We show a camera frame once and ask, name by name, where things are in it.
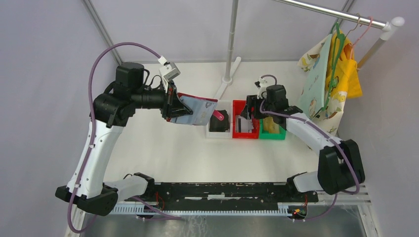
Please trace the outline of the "red leather card holder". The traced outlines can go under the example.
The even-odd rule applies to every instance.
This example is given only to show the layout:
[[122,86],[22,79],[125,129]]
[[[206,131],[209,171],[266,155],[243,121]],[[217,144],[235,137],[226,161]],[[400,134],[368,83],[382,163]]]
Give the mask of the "red leather card holder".
[[176,124],[206,126],[217,107],[218,100],[184,93],[179,93],[178,95],[182,102],[193,110],[193,114],[171,118],[167,121]]

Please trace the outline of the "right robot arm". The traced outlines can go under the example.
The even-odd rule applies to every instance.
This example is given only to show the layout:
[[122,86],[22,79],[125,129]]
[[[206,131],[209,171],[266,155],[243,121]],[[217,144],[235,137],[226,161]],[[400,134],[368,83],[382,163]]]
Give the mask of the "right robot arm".
[[359,193],[365,173],[358,144],[328,134],[299,107],[289,105],[283,85],[263,86],[259,82],[255,85],[258,93],[247,96],[241,115],[247,119],[271,117],[318,156],[316,171],[297,174],[287,180],[286,197],[299,201],[308,191],[324,191],[329,195]]

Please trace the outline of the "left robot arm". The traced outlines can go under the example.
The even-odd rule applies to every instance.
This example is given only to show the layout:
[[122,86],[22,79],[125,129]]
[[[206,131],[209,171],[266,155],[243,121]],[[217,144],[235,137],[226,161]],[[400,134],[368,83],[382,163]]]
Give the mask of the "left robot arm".
[[67,185],[58,187],[56,197],[79,209],[106,216],[116,204],[133,196],[150,201],[155,196],[154,179],[135,173],[119,181],[105,182],[104,175],[113,148],[137,109],[158,109],[166,120],[191,115],[178,97],[174,78],[180,71],[174,63],[160,67],[161,87],[147,89],[149,71],[143,65],[125,62],[116,68],[115,80],[93,100],[86,145]]

